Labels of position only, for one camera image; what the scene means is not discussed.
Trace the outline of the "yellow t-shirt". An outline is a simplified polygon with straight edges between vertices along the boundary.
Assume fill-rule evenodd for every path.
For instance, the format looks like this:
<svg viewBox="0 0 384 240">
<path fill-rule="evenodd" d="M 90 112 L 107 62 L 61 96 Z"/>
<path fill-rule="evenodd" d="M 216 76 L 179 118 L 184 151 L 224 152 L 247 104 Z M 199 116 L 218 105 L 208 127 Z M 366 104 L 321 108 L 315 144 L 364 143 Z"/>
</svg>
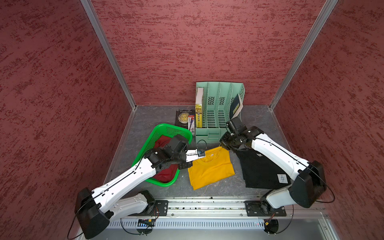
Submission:
<svg viewBox="0 0 384 240">
<path fill-rule="evenodd" d="M 193 161 L 193 166 L 188 168 L 194 191 L 235 175 L 228 150 L 217 147 L 205 154 L 204 158 Z"/>
</svg>

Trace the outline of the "green plastic basket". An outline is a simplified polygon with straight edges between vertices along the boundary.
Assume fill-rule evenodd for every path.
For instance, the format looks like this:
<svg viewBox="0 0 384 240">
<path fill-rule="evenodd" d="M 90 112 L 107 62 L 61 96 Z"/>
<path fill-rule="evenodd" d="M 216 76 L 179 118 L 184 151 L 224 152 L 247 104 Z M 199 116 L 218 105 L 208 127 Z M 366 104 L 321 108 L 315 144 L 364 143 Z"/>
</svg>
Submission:
<svg viewBox="0 0 384 240">
<path fill-rule="evenodd" d="M 170 142 L 163 147 L 156 147 L 155 143 L 162 136 L 170 138 Z M 138 174 L 157 175 L 172 166 L 186 161 L 189 144 L 193 140 L 192 133 L 181 127 L 160 124 L 154 128 L 145 142 L 132 167 Z"/>
</svg>

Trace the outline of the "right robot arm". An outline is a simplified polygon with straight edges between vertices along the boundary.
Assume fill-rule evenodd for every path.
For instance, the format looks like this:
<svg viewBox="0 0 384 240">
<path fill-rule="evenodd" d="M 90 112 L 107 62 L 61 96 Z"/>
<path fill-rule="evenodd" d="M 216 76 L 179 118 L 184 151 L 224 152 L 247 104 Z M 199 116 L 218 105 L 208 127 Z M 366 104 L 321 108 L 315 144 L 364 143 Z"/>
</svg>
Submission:
<svg viewBox="0 0 384 240">
<path fill-rule="evenodd" d="M 240 118 L 226 123 L 227 132 L 222 136 L 221 146 L 235 153 L 256 153 L 277 165 L 283 172 L 286 187 L 270 190 L 260 199 L 261 212 L 269 216 L 277 209 L 298 204 L 309 208 L 327 190 L 325 171 L 317 161 L 309 162 L 288 151 L 273 141 L 261 129 L 247 128 Z"/>
</svg>

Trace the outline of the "red t-shirt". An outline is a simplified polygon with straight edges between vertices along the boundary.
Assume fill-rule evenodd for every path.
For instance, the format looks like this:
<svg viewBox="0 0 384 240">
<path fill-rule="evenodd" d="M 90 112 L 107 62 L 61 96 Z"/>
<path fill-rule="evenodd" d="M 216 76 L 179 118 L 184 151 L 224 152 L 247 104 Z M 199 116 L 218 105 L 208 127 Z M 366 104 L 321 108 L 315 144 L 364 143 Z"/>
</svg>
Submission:
<svg viewBox="0 0 384 240">
<path fill-rule="evenodd" d="M 161 136 L 156 142 L 155 142 L 155 148 L 161 148 L 165 147 L 169 142 L 171 138 L 167 136 Z M 171 180 L 174 179 L 175 174 L 178 170 L 178 165 L 170 165 L 169 168 L 162 170 L 160 173 L 153 176 L 153 178 L 161 183 L 169 183 Z"/>
</svg>

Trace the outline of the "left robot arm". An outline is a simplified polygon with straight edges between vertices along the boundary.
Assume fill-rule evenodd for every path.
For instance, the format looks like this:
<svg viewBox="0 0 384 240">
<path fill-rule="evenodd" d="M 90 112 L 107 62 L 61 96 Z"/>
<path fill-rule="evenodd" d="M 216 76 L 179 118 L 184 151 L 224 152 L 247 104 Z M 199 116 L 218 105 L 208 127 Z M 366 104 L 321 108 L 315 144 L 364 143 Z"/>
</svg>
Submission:
<svg viewBox="0 0 384 240">
<path fill-rule="evenodd" d="M 84 237 L 87 240 L 96 237 L 111 221 L 118 218 L 151 213 L 155 200 L 148 191 L 127 199 L 124 196 L 171 165 L 185 163 L 188 148 L 189 141 L 176 135 L 164 147 L 145 152 L 138 163 L 110 182 L 92 191 L 88 188 L 80 190 L 76 198 L 74 219 L 79 222 Z"/>
</svg>

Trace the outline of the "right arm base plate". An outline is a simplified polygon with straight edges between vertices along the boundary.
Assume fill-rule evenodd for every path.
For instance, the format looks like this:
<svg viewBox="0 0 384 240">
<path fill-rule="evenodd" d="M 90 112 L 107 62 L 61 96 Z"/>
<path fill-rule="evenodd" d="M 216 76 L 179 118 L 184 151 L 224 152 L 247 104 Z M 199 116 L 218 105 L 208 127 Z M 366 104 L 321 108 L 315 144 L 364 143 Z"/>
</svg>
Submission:
<svg viewBox="0 0 384 240">
<path fill-rule="evenodd" d="M 284 207 L 274 209 L 266 201 L 245 201 L 245 210 L 248 217 L 286 217 L 287 213 Z"/>
</svg>

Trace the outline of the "black t-shirt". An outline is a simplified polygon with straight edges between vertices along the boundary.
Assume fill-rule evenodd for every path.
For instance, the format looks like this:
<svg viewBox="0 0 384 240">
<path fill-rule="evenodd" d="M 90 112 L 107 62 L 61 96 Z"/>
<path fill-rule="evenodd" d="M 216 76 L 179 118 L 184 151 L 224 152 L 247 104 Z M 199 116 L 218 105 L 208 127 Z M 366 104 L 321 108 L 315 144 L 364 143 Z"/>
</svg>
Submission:
<svg viewBox="0 0 384 240">
<path fill-rule="evenodd" d="M 254 151 L 236 151 L 247 188 L 278 190 L 291 184 L 291 178 L 263 154 Z"/>
</svg>

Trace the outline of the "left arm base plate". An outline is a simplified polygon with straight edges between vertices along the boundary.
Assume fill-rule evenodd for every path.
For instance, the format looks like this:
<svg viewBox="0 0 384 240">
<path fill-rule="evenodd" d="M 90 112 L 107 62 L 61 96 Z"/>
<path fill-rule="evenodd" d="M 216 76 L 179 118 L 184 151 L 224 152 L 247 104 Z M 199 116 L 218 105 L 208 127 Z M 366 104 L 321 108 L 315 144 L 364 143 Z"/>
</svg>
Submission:
<svg viewBox="0 0 384 240">
<path fill-rule="evenodd" d="M 155 200 L 151 216 L 165 217 L 168 214 L 169 201 L 167 200 Z"/>
</svg>

